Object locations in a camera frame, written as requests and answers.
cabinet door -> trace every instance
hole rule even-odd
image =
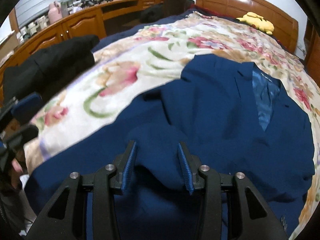
[[[15,67],[15,66],[18,66],[20,64],[21,63],[19,61],[19,58],[17,57],[16,54],[14,54],[0,68],[0,107],[3,106],[3,100],[4,100],[4,96],[3,96],[3,74],[4,74],[4,70],[7,67]]]
[[[71,19],[63,23],[62,26],[69,38],[88,34],[95,34],[99,39],[107,36],[100,8],[87,12],[85,10],[78,12]]]
[[[2,84],[3,81],[3,73],[4,70],[8,67],[15,67],[21,65],[25,60],[27,56],[25,55],[24,51],[16,51],[15,54],[13,54],[8,60],[0,67],[0,84]]]
[[[37,37],[31,44],[26,47],[28,54],[34,54],[39,49],[47,48],[51,45],[58,44],[65,40],[61,25],[57,25],[52,29],[45,31]]]
[[[314,43],[307,64],[308,74],[320,86],[320,37],[315,32]]]

yellow plush toy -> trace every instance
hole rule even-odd
[[[259,29],[262,32],[265,32],[268,35],[272,35],[274,31],[274,26],[271,22],[263,19],[262,16],[255,14],[253,12],[248,12],[242,18],[237,18],[240,22],[246,22],[250,26]]]

wooden furniture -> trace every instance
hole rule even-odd
[[[18,25],[18,21],[17,21],[17,15],[16,15],[15,8],[13,8],[12,11],[9,13],[9,22],[10,22],[11,30],[18,33],[20,30],[19,30],[19,25]]]
[[[307,64],[308,74],[320,87],[320,37],[315,28],[312,30],[305,62]]]
[[[306,46],[306,57],[304,59],[305,62],[307,62],[307,56],[308,56],[308,52],[309,52],[309,49],[311,49],[311,38],[312,38],[312,34],[313,34],[313,25],[311,23],[311,21],[308,19],[307,20],[307,26],[306,26],[306,32],[304,34],[304,37],[303,37],[303,41],[304,41],[304,44]]]
[[[289,52],[294,53],[296,49],[298,22],[265,0],[196,0],[196,5],[234,18],[255,12],[273,23],[273,35]]]
[[[139,18],[142,10],[162,1],[115,0],[71,14],[40,31],[22,44],[14,55],[0,67],[0,106],[3,102],[3,73],[7,67],[20,65],[37,50],[73,37],[95,34],[102,39],[107,34],[122,31],[119,25]]]
[[[164,17],[179,15],[186,11],[187,0],[164,0]]]

drawer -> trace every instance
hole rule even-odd
[[[155,4],[155,1],[143,2],[143,6],[151,6],[153,4]]]

black jacket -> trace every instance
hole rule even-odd
[[[72,38],[40,49],[20,66],[4,71],[4,103],[37,92],[44,103],[84,70],[94,65],[91,49],[99,43],[96,35]]]

